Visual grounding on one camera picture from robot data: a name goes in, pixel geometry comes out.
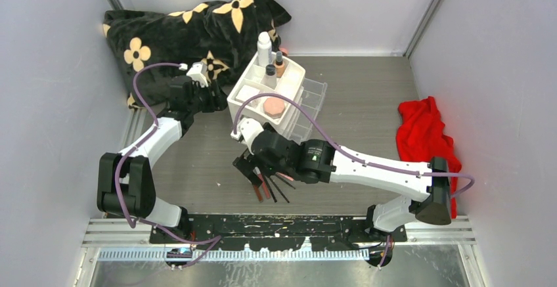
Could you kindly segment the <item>red lip gloss tube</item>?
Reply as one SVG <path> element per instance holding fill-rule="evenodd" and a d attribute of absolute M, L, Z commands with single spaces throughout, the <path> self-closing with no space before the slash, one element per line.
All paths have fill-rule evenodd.
<path fill-rule="evenodd" d="M 264 193 L 266 199 L 271 199 L 271 194 L 269 192 L 268 186 L 265 182 L 265 179 L 263 178 L 262 173 L 260 172 L 260 170 L 258 168 L 255 168 L 255 173 L 262 182 L 261 187 L 262 187 L 262 190 L 263 190 L 263 193 Z"/>

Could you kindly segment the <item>pink makeup pencil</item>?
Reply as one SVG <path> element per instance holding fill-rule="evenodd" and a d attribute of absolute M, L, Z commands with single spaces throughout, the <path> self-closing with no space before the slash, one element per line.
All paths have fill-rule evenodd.
<path fill-rule="evenodd" d="M 277 176 L 278 178 L 284 180 L 284 181 L 294 181 L 293 178 L 291 178 L 290 176 L 285 175 L 285 174 L 283 174 L 283 173 L 276 173 L 276 176 Z"/>

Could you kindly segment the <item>small cream box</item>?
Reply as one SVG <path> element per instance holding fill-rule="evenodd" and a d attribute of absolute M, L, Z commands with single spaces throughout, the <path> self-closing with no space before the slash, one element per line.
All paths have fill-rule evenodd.
<path fill-rule="evenodd" d="M 243 104 L 244 102 L 246 102 L 248 99 L 258 95 L 261 93 L 261 90 L 256 88 L 256 87 L 252 87 L 250 85 L 243 85 L 239 90 L 238 93 L 235 95 L 234 100 L 239 102 L 240 104 Z"/>

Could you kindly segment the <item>dark red lip gloss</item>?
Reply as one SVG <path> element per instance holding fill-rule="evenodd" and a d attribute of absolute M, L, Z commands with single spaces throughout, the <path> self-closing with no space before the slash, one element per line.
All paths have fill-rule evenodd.
<path fill-rule="evenodd" d="M 260 191 L 259 187 L 257 185 L 252 185 L 252 187 L 253 187 L 253 190 L 254 190 L 255 195 L 257 197 L 258 202 L 262 203 L 263 202 L 263 196 L 261 194 L 261 191 Z"/>

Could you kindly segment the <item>white spray bottle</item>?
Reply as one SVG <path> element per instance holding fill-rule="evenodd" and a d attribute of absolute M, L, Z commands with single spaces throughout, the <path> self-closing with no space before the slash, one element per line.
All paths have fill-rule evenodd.
<path fill-rule="evenodd" d="M 257 39 L 257 65 L 265 67 L 272 63 L 272 43 L 267 32 L 261 32 Z"/>

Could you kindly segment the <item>white plastic drawer organizer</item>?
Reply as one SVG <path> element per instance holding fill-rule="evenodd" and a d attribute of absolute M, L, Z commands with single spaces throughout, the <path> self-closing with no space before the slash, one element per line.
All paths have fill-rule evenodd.
<path fill-rule="evenodd" d="M 258 57 L 254 55 L 227 97 L 228 108 L 232 119 L 235 119 L 238 109 L 242 104 L 260 93 L 277 93 L 296 103 L 301 103 L 305 68 L 297 62 L 284 57 L 285 70 L 277 78 L 276 85 L 269 87 L 263 81 L 265 67 L 258 65 Z M 274 129 L 289 138 L 294 129 L 300 111 L 285 100 L 283 109 L 278 109 L 278 99 L 274 97 L 261 97 L 254 99 L 241 111 L 240 117 L 252 118 L 259 123 L 270 123 Z"/>

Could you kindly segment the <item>black cap clear bottle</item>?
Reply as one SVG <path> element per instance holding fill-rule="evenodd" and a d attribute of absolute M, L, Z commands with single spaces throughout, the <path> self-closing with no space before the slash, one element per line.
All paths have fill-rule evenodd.
<path fill-rule="evenodd" d="M 265 86 L 275 89 L 277 86 L 277 69 L 273 64 L 268 64 L 265 67 L 265 75 L 262 79 L 262 84 Z"/>

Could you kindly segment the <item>beige foundation bottle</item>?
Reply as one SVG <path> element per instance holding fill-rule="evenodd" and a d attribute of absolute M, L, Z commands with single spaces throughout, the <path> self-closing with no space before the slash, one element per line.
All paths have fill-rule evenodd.
<path fill-rule="evenodd" d="M 277 51 L 276 55 L 275 55 L 275 61 L 274 61 L 274 67 L 276 70 L 276 76 L 277 78 L 281 78 L 282 75 L 284 74 L 285 71 L 285 61 L 284 61 L 284 55 L 282 51 Z"/>

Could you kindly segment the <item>clear top drawer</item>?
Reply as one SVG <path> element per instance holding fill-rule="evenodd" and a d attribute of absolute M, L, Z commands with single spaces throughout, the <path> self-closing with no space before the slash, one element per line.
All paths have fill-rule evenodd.
<path fill-rule="evenodd" d="M 298 104 L 313 120 L 317 119 L 321 111 L 327 87 L 327 83 L 307 78 L 302 83 L 302 92 Z M 293 121 L 285 133 L 288 134 L 288 139 L 301 143 L 310 138 L 314 126 L 298 109 L 294 108 L 293 112 Z"/>

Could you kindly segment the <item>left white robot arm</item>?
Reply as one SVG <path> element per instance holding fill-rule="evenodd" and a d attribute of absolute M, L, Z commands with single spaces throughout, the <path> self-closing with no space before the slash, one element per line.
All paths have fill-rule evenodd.
<path fill-rule="evenodd" d="M 226 108 L 227 96 L 218 81 L 203 87 L 191 77 L 173 78 L 166 106 L 156 114 L 156 123 L 149 131 L 120 152 L 101 156 L 98 209 L 165 227 L 167 236 L 176 243 L 188 240 L 192 232 L 188 211 L 157 197 L 152 167 L 191 128 L 197 113 Z"/>

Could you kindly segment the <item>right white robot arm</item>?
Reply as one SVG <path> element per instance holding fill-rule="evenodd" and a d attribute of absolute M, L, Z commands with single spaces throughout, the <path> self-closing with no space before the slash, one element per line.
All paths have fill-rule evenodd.
<path fill-rule="evenodd" d="M 353 183 L 394 192 L 398 197 L 373 206 L 367 214 L 366 236 L 383 240 L 396 228 L 413 221 L 448 225 L 451 217 L 450 179 L 443 158 L 402 162 L 362 154 L 320 139 L 297 143 L 272 129 L 236 132 L 248 155 L 240 163 L 245 172 L 258 168 L 263 175 L 290 177 L 306 184 Z"/>

